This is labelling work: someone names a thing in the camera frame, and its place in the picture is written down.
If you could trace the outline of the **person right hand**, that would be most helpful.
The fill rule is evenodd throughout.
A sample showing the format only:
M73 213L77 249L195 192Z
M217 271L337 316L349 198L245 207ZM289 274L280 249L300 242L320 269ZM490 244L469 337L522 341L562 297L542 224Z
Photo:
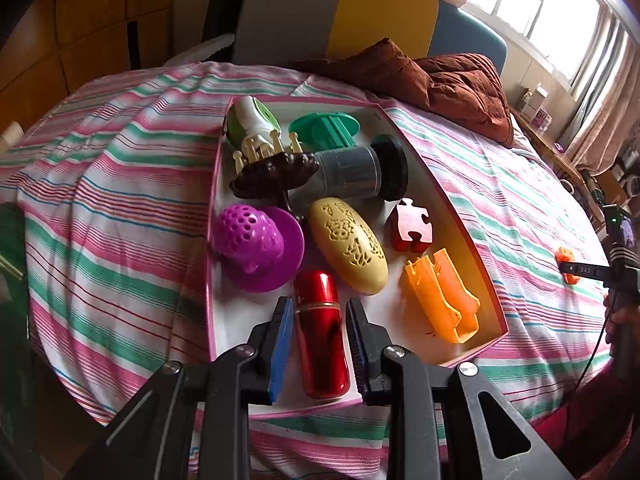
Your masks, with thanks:
M605 306L605 342L612 344L614 335L618 328L629 327L632 329L634 339L639 342L640 338L640 312L639 307L623 307L615 311L611 307L609 296L605 296L603 300Z

